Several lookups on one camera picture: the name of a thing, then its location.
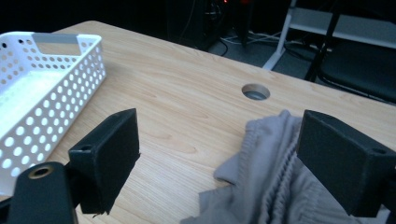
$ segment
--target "fabric fold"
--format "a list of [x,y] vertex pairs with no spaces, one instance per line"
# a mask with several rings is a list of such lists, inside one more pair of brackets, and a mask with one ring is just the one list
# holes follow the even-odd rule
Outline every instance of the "fabric fold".
[[385,223],[385,210],[349,217],[297,158],[301,121],[287,110],[249,121],[241,150],[214,173],[230,185],[200,193],[200,216],[180,223]]

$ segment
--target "black chair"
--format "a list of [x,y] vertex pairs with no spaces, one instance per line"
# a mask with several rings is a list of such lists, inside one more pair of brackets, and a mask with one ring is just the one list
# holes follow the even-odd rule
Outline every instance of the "black chair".
[[[396,8],[396,1],[381,0],[383,5],[372,3],[373,1],[356,0],[354,3],[359,2],[360,7],[388,21],[396,22],[396,14],[389,13],[389,7]],[[305,80],[315,81],[319,77],[323,82],[344,91],[396,104],[396,49],[343,40],[327,54],[332,33],[345,6],[342,2],[343,0],[335,3],[324,43]]]

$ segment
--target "wood grain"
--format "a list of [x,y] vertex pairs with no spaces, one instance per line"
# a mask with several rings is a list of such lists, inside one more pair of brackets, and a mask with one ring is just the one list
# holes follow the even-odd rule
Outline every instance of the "wood grain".
[[[112,113],[137,109],[141,158],[109,216],[80,223],[178,223],[199,214],[198,193],[222,186],[213,171],[236,153],[252,119],[288,109],[335,116],[396,150],[396,107],[96,21],[60,31],[103,38],[107,78],[50,161]],[[271,96],[253,101],[248,83]]]

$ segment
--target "basket hole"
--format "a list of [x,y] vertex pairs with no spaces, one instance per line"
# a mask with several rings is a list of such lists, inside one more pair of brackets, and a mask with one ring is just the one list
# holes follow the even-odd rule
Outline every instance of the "basket hole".
[[46,140],[47,140],[46,136],[45,136],[45,135],[41,135],[38,141],[39,141],[41,144],[44,144],[44,143],[46,142]]
[[56,93],[55,92],[50,94],[50,99],[53,100],[53,101],[56,100]]
[[46,146],[44,147],[44,150],[50,151],[50,143],[47,143]]
[[5,145],[6,145],[6,147],[12,147],[14,145],[14,143],[15,143],[14,138],[13,137],[8,137],[6,139]]
[[30,152],[32,152],[33,154],[36,154],[38,151],[38,146],[34,145],[32,146],[32,148],[30,149]]
[[22,158],[21,162],[22,162],[23,165],[26,165],[26,164],[29,162],[29,160],[30,160],[30,157],[24,156],[24,157]]
[[12,160],[11,159],[5,159],[2,163],[2,167],[4,169],[8,169],[12,165]]
[[24,128],[22,126],[17,128],[17,131],[15,132],[17,135],[21,136],[24,134]]
[[37,108],[37,109],[35,110],[35,115],[36,115],[36,116],[40,117],[42,114],[43,114],[43,110],[42,110],[41,108]]
[[39,153],[37,156],[37,160],[38,161],[43,161],[44,160],[44,154],[43,153]]
[[50,101],[45,100],[43,106],[46,108],[50,107]]
[[29,145],[32,143],[32,137],[31,137],[31,136],[26,136],[26,137],[23,139],[23,143],[24,143],[26,146],[29,146]]
[[55,111],[50,110],[50,111],[49,111],[49,117],[50,117],[50,118],[53,118],[54,116],[55,116]]
[[242,93],[251,100],[265,100],[270,97],[270,91],[261,84],[247,84],[242,88]]
[[15,167],[14,169],[12,169],[11,171],[11,176],[16,177],[21,173],[21,169],[19,167]]
[[43,118],[43,119],[41,120],[41,124],[42,124],[43,126],[46,126],[48,123],[49,123],[49,121],[48,121],[48,119],[46,119],[46,118]]
[[52,132],[53,132],[53,128],[52,127],[48,127],[47,134],[52,134]]
[[14,149],[14,156],[20,156],[22,154],[23,150],[21,147],[16,147]]
[[33,134],[40,134],[40,128],[39,127],[35,127],[33,129]]

